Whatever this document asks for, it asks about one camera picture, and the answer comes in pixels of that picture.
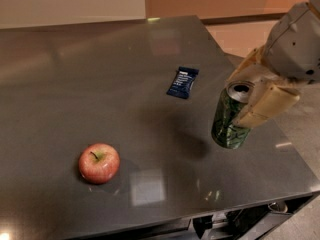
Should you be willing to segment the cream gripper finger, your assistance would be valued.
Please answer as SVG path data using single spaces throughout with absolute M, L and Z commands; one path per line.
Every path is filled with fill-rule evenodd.
M 264 78 L 277 84 L 283 83 L 284 78 L 267 64 L 264 52 L 265 46 L 252 50 L 228 77 L 226 83 L 237 81 L 256 83 Z
M 231 82 L 231 98 L 244 105 L 232 123 L 252 129 L 295 105 L 300 99 L 300 92 L 279 87 L 266 78 L 256 82 L 237 80 Z

